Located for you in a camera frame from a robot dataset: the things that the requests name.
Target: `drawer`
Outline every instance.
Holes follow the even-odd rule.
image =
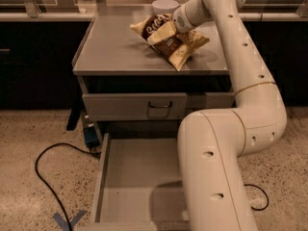
[[[182,119],[185,93],[84,94],[92,121]]]

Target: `terrazzo floor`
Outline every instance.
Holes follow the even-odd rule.
[[[308,108],[289,107],[282,139],[269,150],[239,159],[245,183],[269,195],[269,207],[254,212],[260,231],[308,230]],[[86,149],[82,124],[66,131],[69,111],[0,111],[0,230],[59,230],[54,220],[62,211],[35,174],[35,160],[47,146],[68,142]],[[70,218],[90,218],[98,160],[68,147],[48,151],[39,171],[59,194]],[[265,204],[260,193],[248,191],[252,204]]]

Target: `closed drawer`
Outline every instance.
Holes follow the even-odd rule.
[[[185,116],[185,93],[84,94],[90,119],[154,120],[182,119]]]

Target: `speckled floor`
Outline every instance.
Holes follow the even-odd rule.
[[[263,188],[269,207],[254,212],[260,231],[308,230],[308,108],[288,108],[282,139],[267,151],[239,160],[244,182]],[[65,126],[69,111],[0,111],[0,230],[63,230],[53,219],[61,209],[35,175],[35,160],[47,146],[69,142],[86,149],[79,122]],[[87,211],[77,226],[89,223],[98,160],[67,147],[47,152],[39,170],[48,179],[71,218]],[[250,194],[261,205],[261,194]]]

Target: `gray tabletop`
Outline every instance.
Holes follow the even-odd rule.
[[[210,42],[196,50],[178,72],[130,24],[153,14],[152,7],[104,6],[96,17],[74,66],[76,75],[212,75],[227,74],[214,23],[200,26]]]

